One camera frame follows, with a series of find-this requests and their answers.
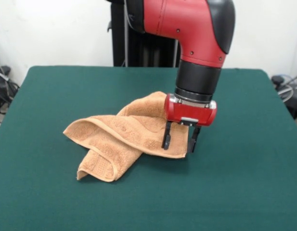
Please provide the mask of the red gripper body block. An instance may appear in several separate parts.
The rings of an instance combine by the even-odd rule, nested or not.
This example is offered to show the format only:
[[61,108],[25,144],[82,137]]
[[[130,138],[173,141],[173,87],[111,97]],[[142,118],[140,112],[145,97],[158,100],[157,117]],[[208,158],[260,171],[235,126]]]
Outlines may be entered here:
[[164,104],[168,121],[183,123],[187,126],[210,126],[216,117],[217,103],[194,103],[168,94]]

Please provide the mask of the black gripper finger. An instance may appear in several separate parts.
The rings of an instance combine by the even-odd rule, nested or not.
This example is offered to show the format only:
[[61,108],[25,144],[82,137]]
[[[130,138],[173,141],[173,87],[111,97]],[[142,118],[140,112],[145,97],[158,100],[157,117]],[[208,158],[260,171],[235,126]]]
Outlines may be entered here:
[[191,136],[190,140],[188,141],[188,153],[194,152],[194,149],[195,149],[195,146],[197,143],[197,138],[198,138],[200,131],[201,131],[201,126],[194,128],[192,136]]
[[165,132],[164,132],[164,137],[163,137],[163,142],[162,142],[162,149],[167,150],[170,145],[170,140],[171,140],[171,135],[170,135],[170,130],[171,130],[171,121],[166,122],[165,126]]

